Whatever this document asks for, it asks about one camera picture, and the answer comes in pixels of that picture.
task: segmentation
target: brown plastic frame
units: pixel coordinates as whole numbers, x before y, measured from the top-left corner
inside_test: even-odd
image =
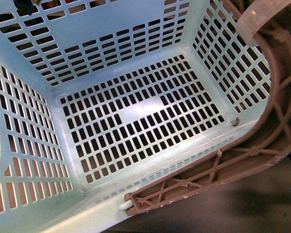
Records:
[[[252,2],[222,1],[238,18]],[[271,70],[270,97],[258,123],[245,136],[217,152],[126,194],[125,200],[132,200],[134,205],[127,210],[128,216],[262,171],[291,152],[291,5],[264,25],[254,38]]]

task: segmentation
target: light blue plastic basket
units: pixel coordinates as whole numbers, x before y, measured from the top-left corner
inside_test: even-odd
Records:
[[[0,0],[0,232],[100,232],[245,135],[270,72],[235,25],[217,0]]]

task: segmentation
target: debris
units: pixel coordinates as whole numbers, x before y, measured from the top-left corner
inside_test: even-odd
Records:
[[[237,117],[235,120],[231,121],[231,123],[232,123],[232,126],[236,127],[236,126],[239,125],[240,120],[239,120],[239,118]]]

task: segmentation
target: laundry basket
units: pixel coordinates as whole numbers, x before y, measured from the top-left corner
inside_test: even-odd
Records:
[[[100,232],[126,193],[257,128],[271,69],[236,19],[217,0],[0,0],[0,232]]]

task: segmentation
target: dark floor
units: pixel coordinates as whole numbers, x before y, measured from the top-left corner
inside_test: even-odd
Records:
[[[291,161],[140,214],[104,233],[291,233]]]

